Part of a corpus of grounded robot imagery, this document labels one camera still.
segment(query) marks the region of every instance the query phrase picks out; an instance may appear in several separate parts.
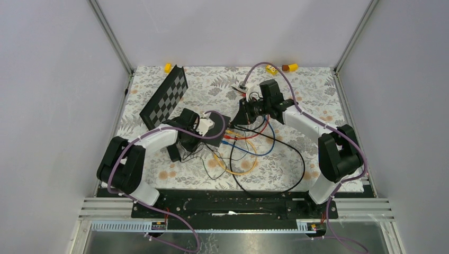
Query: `floral pattern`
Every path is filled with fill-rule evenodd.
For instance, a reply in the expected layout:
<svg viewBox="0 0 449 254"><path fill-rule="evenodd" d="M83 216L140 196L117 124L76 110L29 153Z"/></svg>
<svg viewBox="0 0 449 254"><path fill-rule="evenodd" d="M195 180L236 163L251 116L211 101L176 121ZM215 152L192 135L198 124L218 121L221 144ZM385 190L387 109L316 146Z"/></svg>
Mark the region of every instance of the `floral pattern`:
<svg viewBox="0 0 449 254"><path fill-rule="evenodd" d="M203 113L207 110L217 110L223 115L233 118L238 111L238 101L241 95L234 91L243 81L249 67L184 67L188 82L188 90L170 117L178 116L183 108ZM140 111L153 93L167 76L163 67L138 67L130 88L117 135L134 139L148 131L139 116ZM295 72L286 73L293 88L294 95L301 107L313 113L323 121L342 125L345 123L342 107L335 89L330 68L299 68ZM285 98L292 98L288 86L282 76L266 72L265 67L256 68L251 74L248 84L258 85L260 82L274 78L280 85ZM297 148L306 161L306 173L303 181L294 189L307 191L320 175L318 167L318 148L301 132L270 121L277 139ZM272 135L269 128L264 131ZM272 140L258 136L251 139L257 153L269 151ZM244 141L237 141L237 146L246 149ZM218 152L223 157L229 157L231 147L222 144ZM243 152L235 149L233 158L239 159ZM219 176L223 169L214 160L208 149L203 149L195 157L201 157L212 177ZM242 160L233 161L235 171L247 171L255 157L246 155ZM257 158L256 168L247 175L237 176L246 189L281 191L293 186L302 175L302 161L298 154L283 144L276 143L273 151ZM232 176L225 173L218 180L211 180L200 158L193 158L186 163L171 162L166 149L146 155L143 177L147 183L156 188L183 189L239 189ZM345 183L340 191L362 192L360 180Z"/></svg>

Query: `white wall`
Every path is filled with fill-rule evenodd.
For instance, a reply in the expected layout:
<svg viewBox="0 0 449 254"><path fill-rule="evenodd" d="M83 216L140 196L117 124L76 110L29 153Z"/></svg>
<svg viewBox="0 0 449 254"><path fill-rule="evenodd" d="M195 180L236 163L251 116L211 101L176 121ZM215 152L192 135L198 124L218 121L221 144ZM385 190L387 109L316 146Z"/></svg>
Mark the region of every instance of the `white wall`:
<svg viewBox="0 0 449 254"><path fill-rule="evenodd" d="M100 0L130 62L334 66L370 0Z"/></svg>
<svg viewBox="0 0 449 254"><path fill-rule="evenodd" d="M64 253L126 79L87 1L0 3L0 253Z"/></svg>
<svg viewBox="0 0 449 254"><path fill-rule="evenodd" d="M449 2L380 1L341 72L407 253L447 253Z"/></svg>

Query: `checkerboard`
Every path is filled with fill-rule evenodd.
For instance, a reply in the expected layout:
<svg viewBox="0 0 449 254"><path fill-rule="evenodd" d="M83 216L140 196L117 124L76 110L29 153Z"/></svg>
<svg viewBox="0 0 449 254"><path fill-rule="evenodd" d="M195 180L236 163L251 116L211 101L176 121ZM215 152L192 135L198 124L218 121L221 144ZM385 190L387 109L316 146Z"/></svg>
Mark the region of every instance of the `checkerboard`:
<svg viewBox="0 0 449 254"><path fill-rule="evenodd" d="M140 117L149 130L168 120L187 88L184 68L173 67L173 70L140 112Z"/></svg>

